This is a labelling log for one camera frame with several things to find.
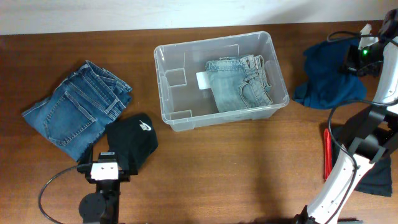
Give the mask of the dark blue shirt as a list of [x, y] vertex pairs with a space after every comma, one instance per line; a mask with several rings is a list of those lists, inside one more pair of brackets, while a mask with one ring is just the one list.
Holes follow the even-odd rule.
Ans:
[[345, 100], [363, 100], [367, 90], [360, 79], [339, 71], [349, 47], [358, 45], [357, 40], [324, 41], [305, 50], [308, 81], [295, 88], [292, 99], [318, 110], [332, 109]]

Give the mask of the light grey jeans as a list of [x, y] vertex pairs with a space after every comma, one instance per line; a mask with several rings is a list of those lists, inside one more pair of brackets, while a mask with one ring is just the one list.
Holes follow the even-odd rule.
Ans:
[[210, 60], [205, 71], [220, 113], [273, 104], [262, 55]]

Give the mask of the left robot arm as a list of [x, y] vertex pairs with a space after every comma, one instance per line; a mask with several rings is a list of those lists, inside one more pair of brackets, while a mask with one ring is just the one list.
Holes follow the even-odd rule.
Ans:
[[80, 164], [77, 171], [85, 176], [96, 190], [83, 197], [79, 214], [83, 223], [118, 224], [121, 184], [129, 182], [130, 176], [119, 168], [115, 152], [101, 152], [98, 160], [89, 156], [86, 164]]

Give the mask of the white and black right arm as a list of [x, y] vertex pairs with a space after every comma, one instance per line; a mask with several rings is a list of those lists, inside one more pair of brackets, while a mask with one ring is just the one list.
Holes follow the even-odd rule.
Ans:
[[309, 81], [294, 100], [335, 112], [365, 103], [344, 125], [327, 127], [325, 184], [294, 223], [336, 223], [361, 179], [397, 149], [397, 11], [390, 10], [377, 34], [337, 31], [305, 51]]

